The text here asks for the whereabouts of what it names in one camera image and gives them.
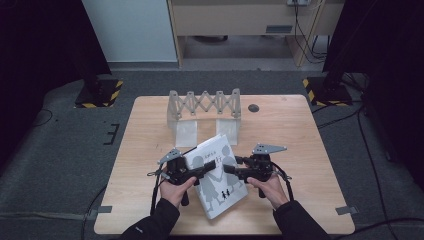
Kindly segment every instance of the cabinet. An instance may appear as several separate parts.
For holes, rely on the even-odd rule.
[[[285,35],[295,64],[301,66],[302,49],[307,49],[306,43],[316,35],[316,27],[326,35],[334,31],[343,2],[329,2],[312,0],[309,6],[297,7],[296,14],[296,8],[282,0],[168,0],[179,63],[183,62],[187,36]]]

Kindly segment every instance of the gray carpet floor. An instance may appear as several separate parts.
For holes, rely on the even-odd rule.
[[[125,126],[136,97],[187,91],[200,94],[231,92],[241,94],[302,94],[302,79],[322,76],[302,71],[123,71],[113,75],[124,81],[113,107],[79,109],[74,101],[83,86],[76,81],[55,89],[45,97],[44,109],[22,141],[7,171],[0,178],[0,214],[18,212],[73,213],[82,215],[96,194],[107,184]],[[348,88],[354,99],[359,93]],[[327,107],[314,113],[318,126],[355,112],[361,103],[348,107]],[[320,107],[310,106],[311,111]],[[424,218],[424,193],[413,182],[402,163],[386,160],[379,136],[370,120],[360,115],[381,184],[389,219]],[[112,145],[108,132],[119,130]],[[375,175],[359,130],[356,115],[327,127],[320,134],[341,190],[360,229],[384,220]],[[94,201],[96,209],[102,194]],[[85,239],[110,239],[93,231],[88,220]],[[81,237],[82,221],[47,218],[0,218],[0,239],[62,239]],[[392,224],[399,239],[424,239],[424,224]],[[394,239],[386,225],[346,239]]]

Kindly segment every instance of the black hole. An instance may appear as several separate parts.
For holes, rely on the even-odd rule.
[[[249,111],[251,112],[259,112],[259,106],[256,104],[250,104],[247,109],[249,109]]]

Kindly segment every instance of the yellow and black hazard tape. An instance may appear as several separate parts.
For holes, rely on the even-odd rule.
[[[109,101],[103,102],[103,103],[90,103],[90,102],[80,103],[80,104],[75,104],[75,107],[76,108],[96,108],[96,107],[111,107],[111,106],[113,106],[116,98],[119,95],[119,91],[121,90],[121,86],[122,86],[123,82],[124,81],[122,81],[122,80],[119,80],[119,81],[116,82],[114,91],[111,94]]]
[[[314,92],[312,91],[311,85],[308,79],[303,79],[303,86],[308,93],[309,101],[313,106],[349,106],[349,104],[341,101],[319,101],[316,99]]]

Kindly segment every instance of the black cable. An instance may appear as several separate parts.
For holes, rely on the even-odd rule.
[[[278,171],[280,171],[280,173],[283,175],[282,179],[286,182],[286,186],[287,186],[287,192],[289,193],[289,199],[290,201],[294,201],[294,197],[293,197],[293,190],[291,188],[290,185],[290,181],[289,181],[289,177],[287,176],[286,172],[283,171],[283,169],[280,168],[280,166],[278,166],[276,163],[271,162],[272,165],[274,165],[274,167],[276,167],[278,169]]]
[[[369,146],[368,146],[368,142],[367,142],[367,139],[365,138],[364,130],[363,130],[362,124],[361,124],[361,117],[360,117],[361,114],[360,113],[361,113],[361,110],[362,110],[363,107],[364,106],[362,106],[359,109],[359,111],[357,112],[357,120],[358,120],[359,130],[361,132],[362,140],[364,141],[365,148],[366,148],[367,154],[368,154],[368,158],[370,160],[370,163],[371,163],[371,166],[372,166],[372,170],[374,172],[374,177],[375,177],[375,181],[377,183],[377,189],[378,189],[378,194],[380,196],[380,202],[381,202],[381,207],[382,207],[383,214],[384,214],[384,219],[385,219],[385,221],[389,221],[389,218],[387,216],[387,211],[386,211],[386,204],[384,203],[383,193],[381,191],[380,180],[378,178],[378,174],[377,174],[377,170],[375,168],[374,160],[373,160],[373,158],[371,156],[371,152],[370,152],[370,149],[369,149]],[[396,236],[396,234],[394,233],[394,231],[393,231],[392,226],[390,225],[390,223],[387,223],[387,226],[389,227],[389,230],[390,230],[390,233],[392,234],[392,236],[395,239],[398,239],[397,236]]]
[[[370,84],[370,77],[366,73],[362,73],[362,75],[365,77],[364,89],[368,89],[368,86]]]
[[[362,87],[355,79],[355,77],[351,73],[344,73],[345,76],[347,76],[350,79],[350,82],[344,81],[342,79],[342,82],[346,85],[349,85],[350,87],[354,88],[355,90],[364,93],[366,87]]]
[[[312,43],[312,53],[313,54],[318,54],[318,55],[327,55],[327,53],[319,53],[319,52],[315,52],[315,50],[314,50],[314,48],[315,48],[315,45],[316,45],[316,43],[317,43],[317,40],[318,40],[318,36],[315,36],[314,37],[314,41],[313,41],[313,43]]]
[[[342,117],[342,118],[335,119],[335,120],[332,120],[332,121],[327,122],[327,123],[320,124],[320,125],[318,125],[317,127],[318,127],[318,129],[322,129],[322,128],[325,128],[325,127],[327,127],[327,126],[330,126],[330,125],[332,125],[332,124],[334,124],[334,123],[337,123],[337,122],[340,122],[340,121],[346,120],[346,119],[348,119],[348,118],[351,118],[351,117],[355,116],[355,115],[356,115],[359,111],[361,111],[363,107],[364,107],[364,106],[361,106],[361,107],[360,107],[359,109],[357,109],[355,112],[353,112],[353,113],[349,114],[349,115],[348,115],[348,116],[346,116],[346,117]]]
[[[106,190],[107,184],[97,193],[96,197],[91,201],[90,205],[88,206],[87,210],[84,214],[84,219],[82,220],[82,227],[81,227],[81,240],[85,239],[85,223],[87,222],[88,214],[90,214],[91,207],[93,206],[94,202],[97,200],[97,198]]]
[[[338,240],[338,239],[342,239],[342,238],[345,238],[345,237],[349,237],[349,236],[352,236],[354,234],[357,234],[357,233],[360,233],[360,232],[365,232],[365,231],[368,231],[370,229],[379,227],[381,225],[395,223],[395,222],[424,222],[424,219],[422,219],[422,218],[394,218],[394,219],[390,219],[390,220],[387,220],[387,221],[374,223],[374,224],[367,226],[367,227],[360,228],[358,230],[355,230],[353,233],[351,233],[349,235],[338,236],[338,237],[334,238],[333,240]]]
[[[42,219],[59,219],[59,220],[77,220],[81,221],[84,219],[84,215],[78,215],[73,213],[56,213],[56,212],[12,212],[12,213],[0,213],[0,219],[9,218],[42,218]]]
[[[298,46],[299,46],[299,48],[302,50],[303,55],[305,56],[306,60],[307,60],[309,63],[312,63],[312,64],[319,64],[319,63],[323,63],[324,61],[318,61],[318,62],[311,61],[311,60],[308,58],[308,56],[307,56],[307,54],[306,54],[306,52],[305,52],[305,49],[304,49],[304,48],[300,45],[299,41],[297,40],[297,28],[299,28],[299,30],[300,30],[300,32],[301,32],[301,34],[302,34],[303,38],[305,38],[306,47],[307,47],[307,48],[308,48],[308,50],[311,52],[312,56],[313,56],[314,58],[316,58],[316,59],[322,59],[322,58],[317,57],[317,56],[315,56],[315,55],[313,54],[313,51],[311,51],[311,48],[310,48],[309,43],[308,43],[308,41],[307,41],[307,39],[306,39],[306,36],[305,36],[305,34],[303,33],[302,28],[300,27],[299,19],[298,19],[298,16],[299,16],[299,8],[298,8],[298,3],[297,3],[297,1],[294,1],[294,12],[295,12],[294,39],[295,39],[295,41],[296,41],[297,45],[298,45]]]
[[[40,110],[40,112],[41,111],[46,111],[46,112],[48,112],[48,113],[50,113],[50,117],[49,117],[49,119],[47,119],[45,122],[43,122],[43,123],[40,123],[40,124],[35,124],[35,125],[32,125],[31,127],[40,127],[40,126],[43,126],[44,124],[46,124],[46,123],[48,123],[52,118],[53,118],[53,112],[52,111],[50,111],[50,110],[48,110],[48,109],[41,109]]]
[[[163,181],[165,181],[164,179],[162,182],[159,183],[160,174],[162,173],[162,167],[163,167],[163,163],[159,165],[159,169],[156,170],[156,172],[154,173],[156,175],[156,182],[155,182],[155,187],[153,188],[152,203],[150,206],[150,216],[153,216],[153,214],[155,213],[156,198],[158,195],[159,186],[160,184],[162,184]]]
[[[352,101],[338,101],[338,102],[334,102],[334,103],[333,103],[334,105],[325,105],[325,106],[323,106],[323,107],[321,107],[321,108],[315,109],[314,111],[312,111],[312,114],[314,114],[314,113],[316,113],[316,112],[319,112],[319,111],[321,111],[321,110],[323,110],[323,109],[326,109],[326,108],[328,108],[328,107],[334,107],[334,106],[337,106],[337,104],[341,104],[341,103],[349,103],[349,102],[352,102],[352,103],[354,103],[354,102],[362,102],[362,100],[352,100]]]
[[[327,36],[327,54],[328,54],[328,50],[330,49],[330,42],[331,42],[331,35]]]

